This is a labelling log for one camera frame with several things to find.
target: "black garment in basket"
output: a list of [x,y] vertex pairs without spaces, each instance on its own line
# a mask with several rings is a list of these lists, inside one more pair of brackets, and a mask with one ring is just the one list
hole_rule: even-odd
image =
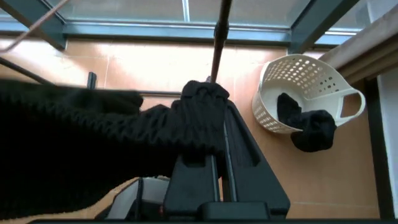
[[191,81],[140,113],[135,91],[0,80],[0,220],[89,207],[133,177],[171,176],[180,153],[222,159],[228,97]]
[[290,135],[294,145],[304,152],[317,152],[333,145],[336,124],[325,110],[302,113],[299,104],[288,94],[282,93],[277,100],[279,121],[303,131]]

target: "beige curtain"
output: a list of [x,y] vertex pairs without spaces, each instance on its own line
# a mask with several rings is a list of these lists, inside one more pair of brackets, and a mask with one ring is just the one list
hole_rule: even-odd
[[354,83],[398,67],[398,5],[320,60]]

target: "white plastic part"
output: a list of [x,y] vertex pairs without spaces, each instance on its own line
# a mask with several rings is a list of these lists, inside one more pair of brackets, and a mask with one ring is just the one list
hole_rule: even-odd
[[[288,55],[266,63],[252,99],[254,117],[264,128],[284,134],[302,131],[278,120],[277,98],[282,93],[292,97],[303,112],[326,110],[335,119],[336,126],[358,117],[366,105],[364,95],[352,88],[334,68],[305,55]],[[359,111],[342,118],[344,97],[355,93],[361,97]]]

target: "metal window frame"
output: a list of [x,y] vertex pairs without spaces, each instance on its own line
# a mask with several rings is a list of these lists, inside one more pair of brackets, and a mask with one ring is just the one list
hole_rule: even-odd
[[[188,10],[187,0],[182,1],[185,3],[185,10]],[[290,54],[303,53],[312,48],[330,49],[355,35],[355,32],[328,34],[325,31],[358,1],[311,0],[291,28],[230,25],[226,44],[288,47]],[[46,0],[0,0],[0,7],[17,20],[0,21],[0,34],[14,35],[26,31],[25,26],[31,25],[46,13],[50,4]],[[190,19],[188,12],[185,19]],[[36,34],[62,50],[67,37],[212,43],[214,29],[214,24],[68,22],[57,14]]]

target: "tiled floor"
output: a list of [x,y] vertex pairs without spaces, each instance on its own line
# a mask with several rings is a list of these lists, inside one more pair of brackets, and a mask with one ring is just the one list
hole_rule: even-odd
[[[5,46],[8,40],[0,40]],[[228,46],[223,51],[218,82],[230,92],[252,135],[289,196],[289,218],[377,218],[368,113],[339,127],[334,146],[312,154],[294,148],[289,136],[271,134],[260,127],[251,110],[264,63],[284,56],[286,49]],[[311,52],[312,57],[322,53]],[[88,72],[98,76],[98,88],[181,91],[189,80],[210,74],[213,49],[209,45],[183,45],[106,40],[70,40],[64,53],[41,41],[26,41],[2,57],[42,77],[64,85],[85,86]],[[0,67],[0,77],[27,80]],[[174,99],[146,98],[142,109]],[[345,99],[344,112],[359,108],[357,97]],[[120,187],[96,205],[82,211],[40,217],[92,218]],[[0,223],[25,223],[37,217]]]

